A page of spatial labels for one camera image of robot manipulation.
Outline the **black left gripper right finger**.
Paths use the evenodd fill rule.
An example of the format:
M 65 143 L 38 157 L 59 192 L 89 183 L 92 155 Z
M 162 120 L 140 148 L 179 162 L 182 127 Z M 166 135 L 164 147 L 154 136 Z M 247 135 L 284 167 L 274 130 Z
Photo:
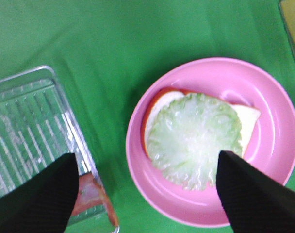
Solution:
M 219 153 L 216 189 L 235 233 L 295 233 L 295 192 L 231 151 Z

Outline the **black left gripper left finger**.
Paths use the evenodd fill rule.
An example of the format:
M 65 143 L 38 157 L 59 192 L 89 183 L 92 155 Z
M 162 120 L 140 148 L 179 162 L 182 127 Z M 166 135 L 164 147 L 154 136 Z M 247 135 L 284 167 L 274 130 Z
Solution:
M 66 153 L 0 198 L 0 233 L 62 233 L 79 190 L 75 154 Z

